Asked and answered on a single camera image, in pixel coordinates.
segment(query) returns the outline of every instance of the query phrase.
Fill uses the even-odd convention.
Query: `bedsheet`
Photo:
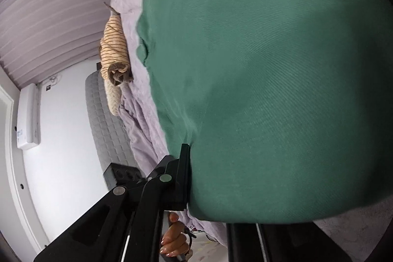
[[[150,92],[146,68],[136,56],[139,37],[136,23],[141,14],[142,0],[111,0],[111,6],[121,14],[134,81],[123,84],[119,115],[131,139],[131,149],[142,172],[147,175],[168,154],[164,132],[158,121],[156,106]],[[188,213],[179,212],[185,225],[205,230],[226,246],[226,228],[223,223],[200,221]]]
[[[392,194],[392,29],[389,0],[143,0],[138,57],[169,152],[191,145],[191,213],[298,223]]]

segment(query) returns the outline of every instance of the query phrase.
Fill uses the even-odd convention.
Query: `metal bolt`
[[[163,175],[160,177],[160,180],[161,180],[162,182],[169,182],[169,181],[172,180],[172,176],[171,176],[170,174],[163,174]]]
[[[125,192],[125,188],[124,187],[116,187],[115,189],[113,189],[113,194],[114,195],[122,195]]]

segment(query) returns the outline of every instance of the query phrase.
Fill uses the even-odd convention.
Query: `gray quilted headboard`
[[[111,162],[139,168],[122,120],[109,111],[100,72],[87,77],[85,86],[90,127],[103,172]]]

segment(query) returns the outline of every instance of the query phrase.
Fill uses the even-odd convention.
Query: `black cable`
[[[197,236],[195,234],[193,234],[193,232],[188,227],[184,227],[184,233],[187,234],[190,239],[189,249],[186,252],[186,255],[187,255],[191,250],[191,246],[193,244],[193,238],[196,239]]]

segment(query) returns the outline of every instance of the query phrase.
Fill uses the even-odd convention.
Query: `white wall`
[[[43,86],[41,143],[23,152],[31,197],[50,241],[107,193],[84,87],[97,61],[85,60],[59,72],[58,83],[48,91]]]

